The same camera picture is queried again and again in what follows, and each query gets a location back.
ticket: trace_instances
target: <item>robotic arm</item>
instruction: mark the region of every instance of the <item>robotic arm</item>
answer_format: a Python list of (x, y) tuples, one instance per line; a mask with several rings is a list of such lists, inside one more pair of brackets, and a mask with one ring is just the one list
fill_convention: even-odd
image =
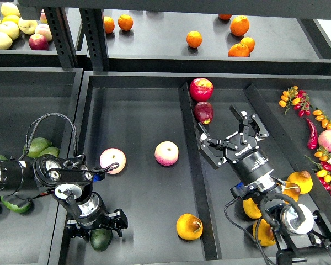
[[(331, 233), (326, 237), (313, 231), (314, 220), (321, 231), (328, 231), (327, 218), (318, 211), (313, 215), (306, 206), (284, 195), (285, 182), (270, 175), (274, 169), (258, 145), (269, 133), (259, 117), (239, 112), (234, 105), (229, 109), (239, 121), (239, 130), (224, 140), (212, 138), (202, 123), (198, 123), (202, 132), (199, 151), (214, 169), (229, 162), (241, 181), (231, 188), (234, 200), (227, 205), (239, 198), (254, 200), (274, 232), (279, 249), (278, 264), (331, 264)], [(249, 134), (249, 126), (254, 135)], [(222, 151), (223, 155), (215, 156), (210, 147)], [(304, 234), (309, 236), (312, 245), (297, 248), (291, 236)]]
[[(38, 119), (36, 126), (52, 115), (46, 114)], [(57, 115), (70, 122), (66, 116)], [(75, 134), (74, 125), (70, 124)], [(30, 140), (26, 138), (27, 150), (33, 133)], [(67, 224), (71, 237), (79, 236), (89, 241), (89, 231), (99, 228), (115, 230), (121, 237), (122, 229), (127, 228), (126, 215), (121, 209), (109, 213), (101, 196), (93, 191), (94, 176), (104, 179), (106, 172), (118, 166), (118, 163), (113, 163), (104, 169), (88, 169), (85, 155), (68, 159), (43, 155), (34, 160), (24, 156), (18, 160), (0, 160), (0, 196), (11, 204), (23, 207), (42, 193), (52, 194), (73, 218)]]

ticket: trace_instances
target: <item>black tray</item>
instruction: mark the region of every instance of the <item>black tray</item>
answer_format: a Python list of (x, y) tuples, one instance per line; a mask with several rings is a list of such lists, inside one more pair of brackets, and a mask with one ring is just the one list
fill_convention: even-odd
[[(67, 264), (97, 264), (105, 260), (112, 264), (247, 264), (249, 259), (253, 264), (263, 263), (250, 239), (231, 225), (223, 213), (224, 205), (233, 198), (229, 189), (238, 184), (239, 179), (229, 165), (215, 171), (203, 158), (196, 160), (189, 152), (194, 147), (197, 149), (197, 144), (191, 138), (194, 123), (184, 108), (186, 101), (180, 88), (186, 89), (184, 84), (195, 77), (195, 74), (171, 73), (85, 73), (76, 120), (80, 131), (79, 151), (86, 153), (90, 167), (98, 165), (100, 153), (108, 147), (117, 147), (126, 153), (128, 163), (124, 172), (97, 182), (95, 188), (109, 210), (121, 207), (125, 211), (130, 227), (125, 230), (125, 238), (120, 239), (115, 234), (106, 251), (95, 252), (83, 240), (61, 236), (65, 212), (58, 211), (51, 256), (60, 253), (60, 262)], [(304, 81), (308, 85), (331, 83), (330, 77), (306, 80), (297, 76), (213, 74), (205, 77), (215, 86), (210, 99), (215, 108), (210, 133), (222, 139), (238, 129), (238, 122), (228, 108), (230, 104), (249, 113), (256, 112), (250, 103), (252, 99), (245, 96), (245, 89), (252, 83), (258, 89), (281, 89), (292, 82)], [(154, 148), (163, 137), (176, 142), (180, 149), (179, 161), (171, 168), (159, 166), (153, 157)], [(260, 142), (260, 146), (275, 167), (275, 177), (286, 179), (295, 170), (275, 135)], [(201, 172), (195, 172), (194, 168), (199, 166)], [(201, 174), (202, 183), (198, 181)], [(309, 194), (302, 195), (300, 202), (312, 211), (317, 209)], [(207, 206), (208, 215), (203, 205)], [(176, 235), (176, 219), (188, 211), (197, 212), (209, 222), (205, 224), (208, 229), (201, 241), (184, 242)], [(245, 217), (240, 202), (228, 213), (244, 228), (253, 223)], [(154, 229), (159, 218), (166, 220), (163, 230)], [(308, 238), (297, 237), (295, 243), (299, 247), (307, 246)], [(275, 257), (277, 249), (271, 247), (265, 251)]]
[[(22, 154), (28, 126), (45, 113), (74, 120), (82, 70), (0, 67), (0, 154)], [(47, 118), (35, 137), (46, 137), (66, 157), (71, 129), (64, 120)], [(0, 210), (0, 264), (47, 264), (57, 213), (50, 196), (34, 200), (25, 214)]]
[[(68, 25), (71, 32), (73, 44), (76, 49), (76, 55), (80, 58), (87, 54), (87, 46), (82, 44), (81, 28), (82, 22), (78, 8), (65, 8)], [(20, 31), (20, 36), (13, 41), (8, 50), (0, 50), (0, 66), (15, 67), (61, 67), (54, 42), (49, 42), (49, 51), (33, 51), (28, 40), (30, 35)]]

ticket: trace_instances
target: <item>cable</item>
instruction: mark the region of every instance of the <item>cable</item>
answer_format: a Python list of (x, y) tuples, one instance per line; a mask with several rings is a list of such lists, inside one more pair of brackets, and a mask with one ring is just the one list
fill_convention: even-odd
[(269, 259), (269, 257), (265, 254), (265, 252), (263, 251), (260, 243), (258, 241), (256, 241), (256, 239), (252, 236), (252, 234), (250, 234), (245, 228), (241, 227), (240, 225), (236, 224), (228, 215), (227, 213), (227, 209), (233, 205), (239, 198), (236, 197), (234, 198), (233, 200), (231, 200), (229, 203), (226, 204), (225, 208), (224, 208), (224, 212), (225, 212), (225, 216), (226, 218), (228, 219), (228, 221), (234, 225), (235, 227), (239, 228), (240, 230), (242, 230), (246, 235), (249, 236), (249, 238), (254, 242), (254, 244), (256, 245), (256, 247), (259, 249), (261, 255), (263, 256), (264, 258), (264, 261), (266, 263), (266, 265), (276, 265), (272, 260)]
[[(27, 130), (27, 133), (26, 133), (26, 144), (25, 144), (26, 148), (24, 150), (24, 153), (20, 156), (20, 158), (18, 160), (21, 160), (22, 158), (24, 158), (28, 154), (29, 148), (31, 147), (31, 144), (32, 144), (32, 141), (33, 141), (33, 137), (34, 137), (34, 134), (35, 134), (35, 132), (37, 130), (38, 125), (44, 119), (46, 119), (46, 118), (48, 118), (50, 116), (59, 116), (60, 118), (66, 119), (70, 123), (71, 128), (72, 128), (73, 155), (74, 155), (74, 157), (77, 156), (77, 134), (76, 134), (76, 127), (75, 127), (74, 123), (72, 123), (68, 117), (66, 117), (65, 115), (63, 115), (61, 113), (47, 113), (47, 114), (44, 114), (42, 117), (36, 119), (34, 122), (32, 122), (29, 125), (28, 130)], [(32, 132), (30, 134), (30, 137), (28, 139), (29, 130), (31, 129), (31, 127), (33, 125), (34, 125), (34, 127), (32, 129)]]

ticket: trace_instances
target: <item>orange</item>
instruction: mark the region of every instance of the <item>orange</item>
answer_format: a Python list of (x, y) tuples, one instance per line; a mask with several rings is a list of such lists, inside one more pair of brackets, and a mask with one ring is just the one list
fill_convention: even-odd
[(223, 20), (229, 20), (233, 15), (219, 14), (218, 17)]
[(178, 236), (185, 240), (198, 239), (203, 229), (201, 220), (192, 214), (183, 214), (177, 221)]
[(250, 23), (245, 15), (239, 15), (233, 19), (231, 23), (231, 32), (235, 36), (243, 36), (248, 32), (250, 28)]
[(132, 25), (134, 24), (134, 21), (132, 20), (132, 17), (129, 15), (121, 15), (118, 19), (118, 25), (119, 27), (124, 31), (129, 31), (132, 28)]
[(186, 36), (186, 42), (191, 48), (197, 48), (202, 43), (202, 36), (198, 31), (191, 31)]
[(241, 39), (241, 43), (247, 45), (249, 51), (252, 52), (255, 47), (255, 40), (250, 37), (245, 37)]
[(111, 17), (103, 17), (105, 33), (110, 34), (115, 28), (114, 20)]
[(249, 57), (250, 50), (247, 45), (242, 43), (234, 44), (228, 52), (229, 57)]

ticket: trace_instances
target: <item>green mango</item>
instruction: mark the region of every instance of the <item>green mango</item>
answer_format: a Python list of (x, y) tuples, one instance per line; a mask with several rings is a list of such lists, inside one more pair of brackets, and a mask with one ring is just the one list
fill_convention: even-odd
[(59, 148), (56, 148), (54, 146), (51, 146), (51, 147), (48, 147), (48, 148), (44, 149), (42, 151), (42, 153), (40, 153), (38, 155), (38, 157), (40, 157), (42, 155), (52, 155), (52, 156), (55, 156), (55, 157), (59, 157), (59, 153), (60, 153)]
[(0, 160), (8, 160), (5, 156), (0, 155)]
[(44, 149), (47, 149), (52, 145), (53, 143), (48, 139), (42, 137), (33, 138), (27, 156), (31, 158), (37, 158), (38, 155), (42, 153)]
[(11, 210), (15, 213), (19, 213), (19, 214), (25, 213), (32, 206), (32, 202), (27, 202), (24, 206), (18, 207), (17, 205), (14, 205), (14, 204), (9, 203), (8, 201), (4, 200), (4, 198), (2, 196), (0, 197), (0, 200), (3, 203), (3, 205), (5, 205), (9, 210)]
[(113, 233), (109, 229), (96, 229), (90, 232), (90, 244), (94, 250), (104, 251), (106, 250), (113, 238)]

